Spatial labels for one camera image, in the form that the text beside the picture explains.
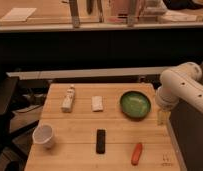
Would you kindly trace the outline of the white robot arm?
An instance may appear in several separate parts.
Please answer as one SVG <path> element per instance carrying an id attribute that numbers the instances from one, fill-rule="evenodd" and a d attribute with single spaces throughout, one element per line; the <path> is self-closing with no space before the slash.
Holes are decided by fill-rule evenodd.
<path id="1" fill-rule="evenodd" d="M 203 114 L 203 85 L 201 67 L 186 62 L 164 70 L 159 79 L 161 86 L 156 90 L 155 101 L 159 106 L 157 124 L 165 125 L 171 111 L 182 99 Z"/>

